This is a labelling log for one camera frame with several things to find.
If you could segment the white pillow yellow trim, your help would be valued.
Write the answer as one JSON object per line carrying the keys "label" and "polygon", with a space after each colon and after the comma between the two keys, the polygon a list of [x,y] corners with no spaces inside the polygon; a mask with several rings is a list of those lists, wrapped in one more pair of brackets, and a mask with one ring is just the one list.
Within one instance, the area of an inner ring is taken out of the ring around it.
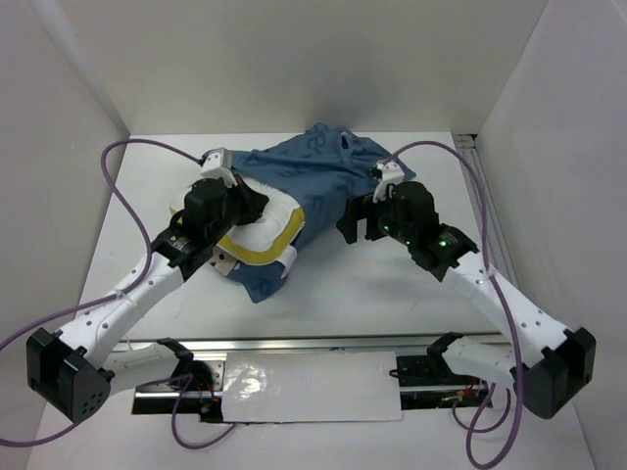
{"label": "white pillow yellow trim", "polygon": [[210,265],[227,276],[236,267],[266,268],[278,262],[283,279],[297,257],[292,243],[306,224],[305,212],[288,194],[251,177],[244,176],[243,181],[253,191],[267,196],[268,202],[257,221],[234,226],[217,242]]}

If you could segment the blue cartoon print pillowcase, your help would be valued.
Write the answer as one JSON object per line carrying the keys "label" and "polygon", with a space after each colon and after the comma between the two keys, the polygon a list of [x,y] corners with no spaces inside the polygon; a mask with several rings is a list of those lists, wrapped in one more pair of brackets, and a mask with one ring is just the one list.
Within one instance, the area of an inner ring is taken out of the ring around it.
{"label": "blue cartoon print pillowcase", "polygon": [[[265,150],[234,152],[232,169],[242,179],[251,177],[288,194],[303,208],[306,224],[292,243],[298,255],[336,224],[349,198],[374,191],[378,182],[371,170],[388,155],[367,137],[320,123]],[[240,283],[257,304],[284,285],[288,274],[280,279],[279,267],[278,262],[266,268],[244,265],[227,278]]]}

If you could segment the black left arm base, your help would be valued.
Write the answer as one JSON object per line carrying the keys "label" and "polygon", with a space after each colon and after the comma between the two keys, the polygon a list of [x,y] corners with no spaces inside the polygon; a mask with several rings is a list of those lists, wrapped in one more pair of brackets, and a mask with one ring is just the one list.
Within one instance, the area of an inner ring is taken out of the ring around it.
{"label": "black left arm base", "polygon": [[196,352],[195,359],[205,363],[208,377],[192,378],[183,394],[185,379],[141,385],[134,390],[131,414],[168,416],[178,404],[177,416],[195,416],[200,422],[221,423],[226,353]]}

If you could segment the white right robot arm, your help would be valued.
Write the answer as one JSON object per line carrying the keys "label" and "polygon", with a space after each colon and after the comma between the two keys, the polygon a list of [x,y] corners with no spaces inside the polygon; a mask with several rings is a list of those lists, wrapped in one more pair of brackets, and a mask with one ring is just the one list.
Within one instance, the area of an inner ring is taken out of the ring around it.
{"label": "white right robot arm", "polygon": [[348,199],[337,228],[345,241],[384,237],[402,244],[413,262],[473,304],[510,341],[510,352],[450,333],[428,350],[427,371],[439,384],[474,376],[510,389],[534,415],[553,418],[593,375],[597,341],[585,328],[572,330],[534,305],[459,229],[440,221],[426,187],[406,181],[399,164],[379,163],[378,184]]}

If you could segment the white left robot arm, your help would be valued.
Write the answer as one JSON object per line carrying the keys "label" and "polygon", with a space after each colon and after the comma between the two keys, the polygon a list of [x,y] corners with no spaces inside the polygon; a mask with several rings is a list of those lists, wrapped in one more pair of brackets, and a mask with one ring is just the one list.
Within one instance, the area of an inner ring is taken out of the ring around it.
{"label": "white left robot arm", "polygon": [[109,396],[145,383],[162,382],[173,391],[192,380],[206,389],[213,385],[211,368],[171,338],[118,359],[111,353],[149,310],[209,262],[217,242],[232,227],[263,214],[267,196],[233,172],[233,160],[224,148],[203,157],[202,177],[191,185],[182,210],[149,242],[146,256],[106,301],[54,333],[39,328],[28,337],[29,386],[72,423],[93,416]]}

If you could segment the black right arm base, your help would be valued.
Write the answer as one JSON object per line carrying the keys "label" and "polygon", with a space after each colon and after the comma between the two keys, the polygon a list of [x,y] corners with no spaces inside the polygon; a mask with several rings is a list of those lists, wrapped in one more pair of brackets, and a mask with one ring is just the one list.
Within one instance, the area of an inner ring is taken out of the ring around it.
{"label": "black right arm base", "polygon": [[487,397],[487,384],[459,376],[427,354],[426,345],[394,348],[396,365],[389,375],[400,388],[402,411],[477,407]]}

